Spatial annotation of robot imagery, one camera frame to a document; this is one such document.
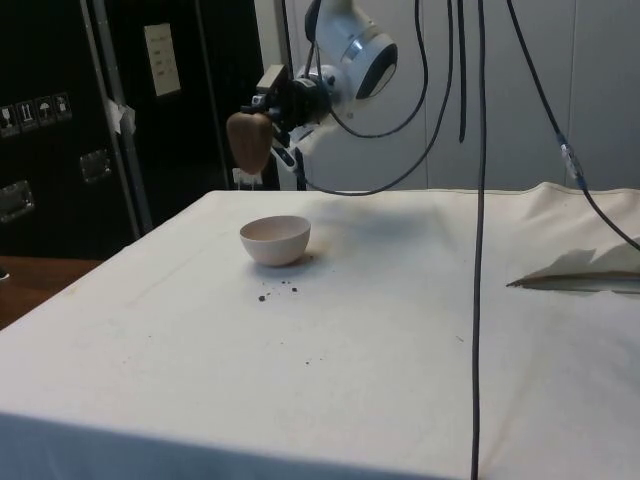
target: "metal latch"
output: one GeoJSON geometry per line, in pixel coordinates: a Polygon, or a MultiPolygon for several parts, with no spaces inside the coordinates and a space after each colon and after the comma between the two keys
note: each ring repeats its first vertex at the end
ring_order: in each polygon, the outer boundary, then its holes
{"type": "Polygon", "coordinates": [[[107,150],[96,150],[80,157],[80,170],[85,183],[95,183],[111,175],[111,158],[107,150]]]}
{"type": "Polygon", "coordinates": [[[26,180],[0,190],[0,223],[9,223],[36,208],[26,180]]]}

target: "white sign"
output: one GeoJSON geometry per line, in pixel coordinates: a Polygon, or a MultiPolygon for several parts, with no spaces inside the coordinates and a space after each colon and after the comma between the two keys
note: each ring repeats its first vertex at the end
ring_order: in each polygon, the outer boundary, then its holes
{"type": "Polygon", "coordinates": [[[151,63],[151,74],[156,88],[156,96],[180,91],[180,76],[173,51],[171,25],[149,25],[144,27],[151,63]]]}

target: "wire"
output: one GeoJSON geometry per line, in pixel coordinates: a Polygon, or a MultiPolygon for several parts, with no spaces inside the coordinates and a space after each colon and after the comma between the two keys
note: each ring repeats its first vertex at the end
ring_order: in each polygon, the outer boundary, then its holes
{"type": "Polygon", "coordinates": [[[529,53],[527,42],[524,39],[524,35],[522,35],[520,22],[518,21],[518,16],[516,15],[516,11],[513,8],[513,2],[511,0],[507,0],[507,6],[509,7],[511,22],[513,23],[513,27],[516,30],[516,35],[518,36],[518,41],[520,42],[522,53],[524,53],[524,57],[527,60],[527,65],[529,65],[529,71],[531,72],[533,81],[536,84],[536,89],[538,90],[538,96],[540,97],[540,100],[542,101],[542,105],[544,106],[544,109],[547,112],[547,117],[549,117],[549,122],[551,122],[551,126],[553,127],[553,131],[556,133],[556,135],[562,135],[562,132],[560,131],[560,127],[558,126],[558,122],[556,121],[556,117],[553,114],[553,110],[551,110],[551,106],[549,105],[547,96],[545,95],[544,89],[542,88],[542,83],[540,83],[540,78],[538,77],[538,72],[536,71],[536,67],[533,64],[533,60],[531,59],[531,54],[529,53]]]}
{"type": "MultiPolygon", "coordinates": [[[[440,107],[440,113],[438,114],[438,121],[436,122],[436,127],[433,132],[433,137],[431,138],[431,142],[427,146],[424,153],[420,156],[418,161],[414,163],[409,170],[403,173],[400,177],[395,179],[393,182],[388,183],[380,188],[376,188],[375,190],[371,190],[368,192],[338,192],[335,190],[329,190],[327,188],[319,187],[312,182],[310,182],[307,178],[305,178],[304,174],[296,171],[296,175],[301,181],[304,181],[309,187],[318,190],[319,192],[323,192],[329,195],[337,195],[341,197],[368,197],[371,195],[375,195],[377,193],[384,192],[395,187],[397,184],[402,182],[405,178],[411,175],[421,164],[425,161],[429,153],[431,152],[433,146],[438,139],[438,135],[440,133],[440,127],[442,126],[442,120],[444,118],[444,113],[447,109],[447,104],[449,102],[449,94],[451,93],[451,83],[453,79],[453,3],[452,0],[447,0],[447,16],[448,16],[448,24],[449,24],[449,67],[447,73],[447,88],[445,90],[444,99],[442,100],[442,106],[440,107]]],[[[318,55],[319,49],[316,49],[316,61],[318,64],[320,63],[320,56],[318,55]]]]}
{"type": "MultiPolygon", "coordinates": [[[[353,135],[354,137],[357,137],[357,138],[365,138],[365,139],[385,138],[385,137],[394,135],[399,131],[403,130],[407,125],[409,125],[413,121],[413,119],[416,117],[418,112],[420,112],[422,105],[424,105],[424,102],[427,96],[427,88],[429,86],[429,63],[427,61],[427,52],[424,46],[424,38],[422,36],[422,26],[420,25],[420,4],[421,3],[422,3],[421,0],[415,0],[415,3],[414,3],[414,22],[415,22],[416,36],[418,37],[418,48],[420,49],[420,57],[422,59],[422,70],[423,70],[422,91],[420,92],[420,99],[418,100],[418,104],[416,105],[416,107],[413,109],[413,112],[411,112],[409,117],[404,122],[402,122],[393,130],[389,130],[388,132],[379,133],[379,134],[364,134],[364,133],[359,133],[355,131],[354,129],[349,127],[349,125],[344,123],[344,121],[333,110],[333,107],[330,107],[330,113],[333,119],[336,121],[338,125],[340,125],[340,127],[342,127],[343,130],[345,130],[350,135],[353,135]]],[[[320,47],[316,45],[316,51],[319,51],[319,50],[320,50],[320,47]]],[[[318,67],[318,78],[320,80],[320,84],[322,84],[322,71],[320,70],[320,67],[318,67]]]]}
{"type": "Polygon", "coordinates": [[[467,33],[464,27],[464,3],[458,0],[458,43],[460,46],[460,136],[464,142],[467,136],[467,33]]]}
{"type": "Polygon", "coordinates": [[[473,275],[473,344],[471,377],[473,390],[473,442],[471,448],[471,480],[478,480],[480,452],[480,300],[482,283],[482,250],[484,243],[484,197],[487,172],[487,92],[486,92],[486,27],[484,0],[478,0],[480,32],[480,141],[481,159],[478,178],[478,220],[476,232],[476,258],[473,275]]]}
{"type": "Polygon", "coordinates": [[[582,185],[581,190],[582,190],[582,193],[584,193],[584,196],[587,199],[587,202],[589,202],[589,205],[591,205],[593,210],[604,221],[604,223],[609,225],[611,230],[616,232],[620,237],[624,239],[624,241],[626,241],[629,245],[631,245],[633,248],[635,248],[640,252],[640,244],[638,244],[638,242],[636,242],[631,237],[629,237],[626,233],[620,230],[620,228],[615,223],[613,223],[613,221],[602,211],[602,209],[600,209],[598,204],[595,202],[595,200],[591,196],[591,193],[589,193],[589,189],[586,187],[586,183],[582,185]]]}
{"type": "Polygon", "coordinates": [[[551,126],[553,127],[553,130],[556,133],[556,136],[558,138],[559,143],[561,144],[561,146],[563,148],[567,147],[569,152],[570,152],[569,153],[569,160],[571,162],[571,166],[575,170],[576,182],[577,182],[578,186],[580,187],[580,190],[582,190],[582,193],[584,194],[585,198],[587,199],[587,202],[589,202],[589,205],[591,205],[591,208],[593,208],[593,210],[604,221],[604,223],[606,223],[614,232],[616,232],[620,236],[620,238],[622,238],[625,242],[627,242],[631,247],[633,247],[636,250],[640,251],[640,244],[638,244],[638,242],[634,241],[631,237],[629,237],[626,233],[624,233],[602,211],[602,209],[598,206],[598,204],[596,204],[595,200],[591,196],[591,193],[589,193],[589,188],[587,186],[587,182],[586,182],[586,180],[584,178],[584,175],[582,174],[582,168],[580,167],[580,163],[579,163],[577,157],[573,154],[573,149],[571,148],[571,146],[567,142],[566,137],[564,136],[564,134],[560,130],[560,127],[558,126],[558,122],[556,121],[555,115],[553,114],[553,110],[551,109],[551,106],[549,105],[547,97],[546,97],[546,95],[544,93],[544,89],[542,88],[542,84],[541,84],[540,79],[538,77],[538,72],[536,71],[536,67],[535,67],[535,65],[533,63],[533,60],[531,59],[531,55],[529,54],[529,49],[527,47],[527,42],[525,41],[524,36],[522,34],[522,29],[520,28],[520,22],[518,21],[518,16],[516,15],[515,8],[513,7],[513,2],[512,2],[512,0],[506,0],[506,1],[507,1],[507,6],[509,8],[509,14],[511,15],[511,21],[513,23],[513,27],[515,28],[516,35],[518,36],[518,41],[520,42],[520,47],[522,48],[522,53],[524,54],[525,58],[527,59],[527,64],[529,65],[529,71],[531,72],[531,76],[533,77],[533,81],[536,84],[536,89],[538,90],[538,96],[540,97],[540,101],[542,102],[542,104],[544,106],[544,109],[547,112],[547,117],[549,117],[549,122],[551,123],[551,126]]]}

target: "white bowl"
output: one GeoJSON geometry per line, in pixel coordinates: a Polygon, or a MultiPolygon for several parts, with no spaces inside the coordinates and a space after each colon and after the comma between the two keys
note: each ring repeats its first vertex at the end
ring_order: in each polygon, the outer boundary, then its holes
{"type": "Polygon", "coordinates": [[[269,267],[281,267],[298,260],[309,244],[311,224],[302,217],[268,217],[240,230],[240,238],[253,259],[269,267]]]}

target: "white fabric cover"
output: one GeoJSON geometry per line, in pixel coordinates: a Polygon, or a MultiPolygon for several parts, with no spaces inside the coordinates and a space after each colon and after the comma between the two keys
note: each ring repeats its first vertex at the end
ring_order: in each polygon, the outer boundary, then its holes
{"type": "MultiPolygon", "coordinates": [[[[640,234],[637,192],[595,198],[640,234]]],[[[466,478],[475,213],[474,192],[205,196],[0,332],[0,477],[466,478]],[[277,214],[311,221],[312,259],[252,263],[240,227],[277,214]]],[[[505,288],[620,245],[578,192],[488,196],[483,478],[638,478],[640,301],[505,288]]]]}

